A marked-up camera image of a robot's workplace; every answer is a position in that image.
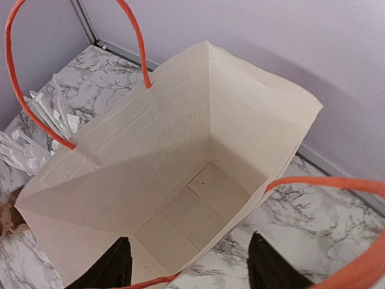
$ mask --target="paper bag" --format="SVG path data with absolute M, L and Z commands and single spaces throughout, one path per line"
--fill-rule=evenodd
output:
M 121 236 L 133 283 L 199 259 L 260 203 L 322 107 L 208 42 L 151 81 L 81 128 L 17 200 L 64 285 Z

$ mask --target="brown fur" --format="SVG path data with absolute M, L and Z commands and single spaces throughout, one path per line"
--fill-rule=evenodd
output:
M 28 229 L 22 215 L 14 207 L 16 199 L 23 187 L 13 191 L 6 203 L 0 202 L 0 238 L 14 235 Z

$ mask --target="marble pattern tile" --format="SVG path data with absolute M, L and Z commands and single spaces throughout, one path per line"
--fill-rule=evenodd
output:
M 70 105 L 84 125 L 141 80 L 140 68 L 93 46 L 58 74 Z M 48 83 L 42 91 L 52 97 Z M 43 147 L 51 138 L 21 112 L 5 130 L 21 129 Z M 322 175 L 295 157 L 286 175 Z M 0 201 L 28 182 L 29 176 L 0 161 Z M 303 185 L 282 186 L 168 289 L 249 288 L 247 248 L 255 230 L 302 274 L 315 282 L 330 276 L 366 250 L 384 228 L 384 220 L 349 192 Z M 26 231 L 0 243 L 0 289 L 61 289 L 61 279 Z M 385 288 L 382 280 L 376 289 Z

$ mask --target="lavender wall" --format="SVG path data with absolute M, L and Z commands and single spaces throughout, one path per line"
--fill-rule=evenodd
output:
M 0 23 L 5 21 L 16 0 L 1 0 Z M 87 47 L 85 32 L 70 0 L 29 0 L 20 9 L 13 25 L 13 52 L 22 90 L 40 89 L 54 72 Z M 19 112 L 4 56 L 4 36 L 0 37 L 0 130 Z
M 99 37 L 138 53 L 115 1 L 83 0 Z M 344 175 L 385 180 L 385 2 L 128 1 L 158 64 L 208 39 L 324 104 L 305 150 Z

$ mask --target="orange handle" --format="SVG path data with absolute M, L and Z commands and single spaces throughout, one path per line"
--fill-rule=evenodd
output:
M 146 65 L 146 51 L 144 48 L 144 41 L 142 37 L 142 33 L 140 32 L 139 29 L 139 24 L 129 8 L 128 4 L 124 0 L 116 0 L 121 8 L 125 11 L 127 14 L 128 18 L 131 21 L 132 27 L 135 30 L 135 33 L 137 35 L 138 39 L 138 44 L 139 44 L 139 50 L 140 50 L 140 60 L 142 64 L 142 70 L 143 70 L 143 75 L 144 75 L 144 84 L 146 85 L 146 88 L 149 89 L 151 87 L 151 81 L 150 81 L 150 76 L 149 72 L 147 70 L 147 65 Z M 8 72 L 10 75 L 13 91 L 16 94 L 17 100 L 20 102 L 22 108 L 25 110 L 27 115 L 39 126 L 41 127 L 42 130 L 44 130 L 45 133 L 50 135 L 54 140 L 57 140 L 59 143 L 61 143 L 63 146 L 66 146 L 67 148 L 73 150 L 76 148 L 76 145 L 69 142 L 68 140 L 65 140 L 62 138 L 60 135 L 58 135 L 56 132 L 54 132 L 49 126 L 47 126 L 44 122 L 42 122 L 29 108 L 29 106 L 26 104 L 24 100 L 24 94 L 19 86 L 19 82 L 17 80 L 17 75 L 16 71 L 14 68 L 14 62 L 13 62 L 13 55 L 12 55 L 12 42 L 11 42 L 11 29 L 12 29 L 12 24 L 14 21 L 14 18 L 17 15 L 17 12 L 19 12 L 20 7 L 24 4 L 25 0 L 17 0 L 15 5 L 13 6 L 8 19 L 7 23 L 5 24 L 5 58 L 7 60 L 7 67 L 8 67 Z
M 270 191 L 278 185 L 308 184 L 336 187 L 344 190 L 366 191 L 385 197 L 385 183 L 367 179 L 349 179 L 321 176 L 293 176 L 278 179 L 267 186 Z M 315 285 L 312 289 L 368 289 L 385 274 L 385 232 L 383 231 L 376 242 L 361 256 L 355 259 L 324 282 Z M 160 283 L 168 283 L 176 279 L 179 273 L 156 278 L 137 285 L 122 289 L 143 289 Z

